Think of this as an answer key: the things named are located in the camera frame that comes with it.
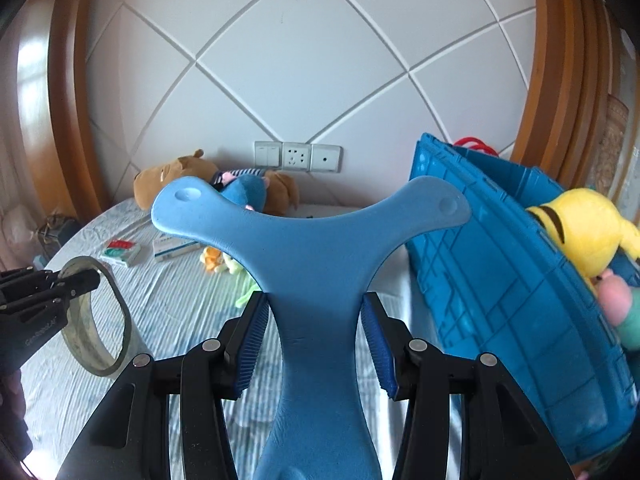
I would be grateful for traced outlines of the person's left hand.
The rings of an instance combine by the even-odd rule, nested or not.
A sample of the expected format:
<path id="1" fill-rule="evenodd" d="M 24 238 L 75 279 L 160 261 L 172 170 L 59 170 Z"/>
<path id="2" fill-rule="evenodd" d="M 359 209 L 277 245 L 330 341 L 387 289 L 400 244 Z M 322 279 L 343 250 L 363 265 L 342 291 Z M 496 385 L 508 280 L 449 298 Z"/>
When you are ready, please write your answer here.
<path id="1" fill-rule="evenodd" d="M 1 442 L 16 460 L 24 460 L 32 452 L 25 415 L 22 373 L 18 370 L 1 378 Z"/>

